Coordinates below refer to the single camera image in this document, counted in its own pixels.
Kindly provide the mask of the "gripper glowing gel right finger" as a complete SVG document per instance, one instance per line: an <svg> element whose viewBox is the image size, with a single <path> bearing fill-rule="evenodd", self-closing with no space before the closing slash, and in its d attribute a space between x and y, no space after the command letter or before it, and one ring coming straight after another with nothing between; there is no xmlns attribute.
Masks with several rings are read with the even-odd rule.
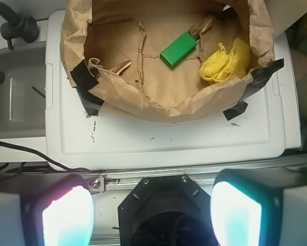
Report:
<svg viewBox="0 0 307 246"><path fill-rule="evenodd" d="M307 168L224 169L210 211L220 245L307 245Z"/></svg>

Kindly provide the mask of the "gripper glowing gel left finger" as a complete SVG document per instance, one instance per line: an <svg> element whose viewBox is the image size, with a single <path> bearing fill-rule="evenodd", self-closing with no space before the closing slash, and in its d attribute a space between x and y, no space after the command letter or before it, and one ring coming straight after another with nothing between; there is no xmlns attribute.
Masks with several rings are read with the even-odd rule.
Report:
<svg viewBox="0 0 307 246"><path fill-rule="evenodd" d="M0 174L0 245L89 245L94 201L78 174Z"/></svg>

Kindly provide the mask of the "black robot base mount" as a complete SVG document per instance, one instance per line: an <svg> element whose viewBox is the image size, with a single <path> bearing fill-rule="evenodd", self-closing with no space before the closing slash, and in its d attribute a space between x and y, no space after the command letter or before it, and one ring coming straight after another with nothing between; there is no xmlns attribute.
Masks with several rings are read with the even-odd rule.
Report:
<svg viewBox="0 0 307 246"><path fill-rule="evenodd" d="M186 175L145 177L118 206L121 245L218 245L210 195Z"/></svg>

